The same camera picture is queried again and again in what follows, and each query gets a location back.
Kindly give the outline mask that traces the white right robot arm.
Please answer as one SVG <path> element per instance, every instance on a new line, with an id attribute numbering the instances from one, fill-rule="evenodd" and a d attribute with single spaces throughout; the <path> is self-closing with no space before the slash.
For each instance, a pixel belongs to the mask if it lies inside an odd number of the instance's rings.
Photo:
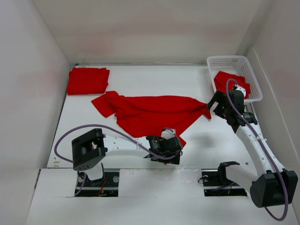
<path id="1" fill-rule="evenodd" d="M 272 153 L 264 139 L 255 116 L 245 111 L 244 95 L 240 90 L 227 94 L 216 91 L 207 104 L 214 113 L 226 120 L 248 151 L 256 172 L 248 171 L 235 161 L 222 162 L 217 169 L 217 180 L 226 185 L 234 182 L 250 193 L 254 205 L 266 208 L 289 205 L 298 183 L 295 171 L 288 171 Z"/>

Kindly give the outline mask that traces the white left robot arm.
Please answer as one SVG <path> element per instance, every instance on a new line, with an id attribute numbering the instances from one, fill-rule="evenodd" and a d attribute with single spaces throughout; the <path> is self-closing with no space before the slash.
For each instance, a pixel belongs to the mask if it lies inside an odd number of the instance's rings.
<path id="1" fill-rule="evenodd" d="M 73 170 L 84 173 L 89 182 L 99 186 L 104 182 L 104 157 L 134 156 L 149 158 L 164 164 L 180 163 L 183 145 L 178 136 L 165 138 L 144 136 L 132 138 L 106 135 L 95 128 L 72 141 Z"/>

